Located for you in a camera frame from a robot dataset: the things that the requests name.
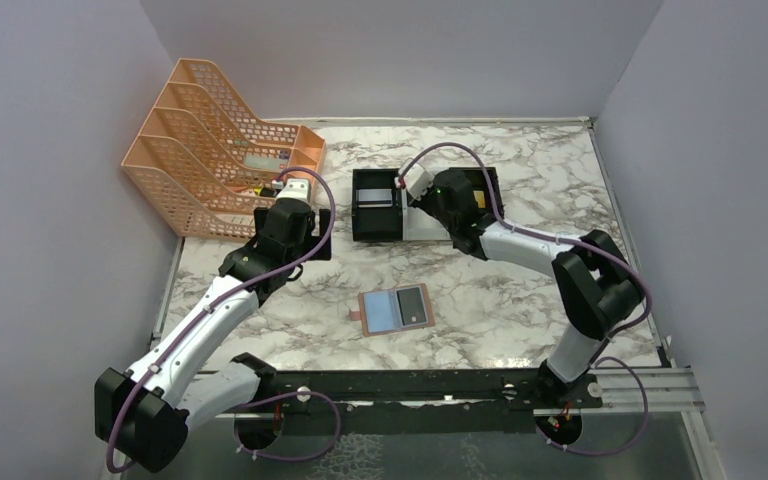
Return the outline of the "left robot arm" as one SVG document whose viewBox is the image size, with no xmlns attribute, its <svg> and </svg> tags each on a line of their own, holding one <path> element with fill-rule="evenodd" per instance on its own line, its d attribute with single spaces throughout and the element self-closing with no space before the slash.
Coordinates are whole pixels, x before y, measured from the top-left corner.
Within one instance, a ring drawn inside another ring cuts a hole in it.
<svg viewBox="0 0 768 480">
<path fill-rule="evenodd" d="M 281 198 L 255 213 L 256 233 L 231 251 L 217 277 L 173 333 L 124 372 L 105 370 L 94 386 L 95 434 L 107 445 L 106 467 L 133 464 L 156 473 L 181 451 L 189 434 L 229 408 L 250 410 L 273 401 L 263 363 L 233 361 L 196 375 L 222 341 L 308 260 L 328 260 L 331 208 Z"/>
</svg>

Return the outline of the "tan leather card holder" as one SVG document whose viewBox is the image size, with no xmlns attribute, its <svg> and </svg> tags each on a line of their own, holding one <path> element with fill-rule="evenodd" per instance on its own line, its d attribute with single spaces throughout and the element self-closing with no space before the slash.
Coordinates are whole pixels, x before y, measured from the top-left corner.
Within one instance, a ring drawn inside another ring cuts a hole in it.
<svg viewBox="0 0 768 480">
<path fill-rule="evenodd" d="M 423 289 L 429 323 L 427 325 L 403 327 L 399 316 L 396 291 L 414 286 L 421 286 Z M 349 312 L 349 319 L 361 325 L 364 336 L 391 334 L 429 328 L 435 325 L 432 302 L 428 288 L 424 283 L 360 293 L 357 301 L 358 308 Z"/>
</svg>

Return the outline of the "dark blue VIP card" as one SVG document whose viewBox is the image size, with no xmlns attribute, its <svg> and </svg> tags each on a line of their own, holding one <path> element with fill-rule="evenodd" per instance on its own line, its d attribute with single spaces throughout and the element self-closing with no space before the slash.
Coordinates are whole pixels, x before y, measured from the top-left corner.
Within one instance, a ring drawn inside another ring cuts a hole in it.
<svg viewBox="0 0 768 480">
<path fill-rule="evenodd" d="M 396 299 L 403 327 L 414 327 L 429 323 L 425 296 L 421 286 L 397 290 Z"/>
</svg>

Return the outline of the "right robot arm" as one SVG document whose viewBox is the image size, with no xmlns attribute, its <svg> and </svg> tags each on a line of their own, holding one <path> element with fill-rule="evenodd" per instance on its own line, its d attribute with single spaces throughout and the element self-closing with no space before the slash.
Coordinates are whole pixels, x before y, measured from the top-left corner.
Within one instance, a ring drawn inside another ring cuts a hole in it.
<svg viewBox="0 0 768 480">
<path fill-rule="evenodd" d="M 431 174 L 416 167 L 397 184 L 411 207 L 443 226 L 454 249 L 554 279 L 569 325 L 539 365 L 534 390 L 552 407 L 572 399 L 610 332 L 644 300 L 643 288 L 627 270 L 613 239 L 601 230 L 579 238 L 524 232 L 495 217 L 497 196 L 492 191 L 485 193 L 483 204 L 478 203 L 461 169 Z"/>
</svg>

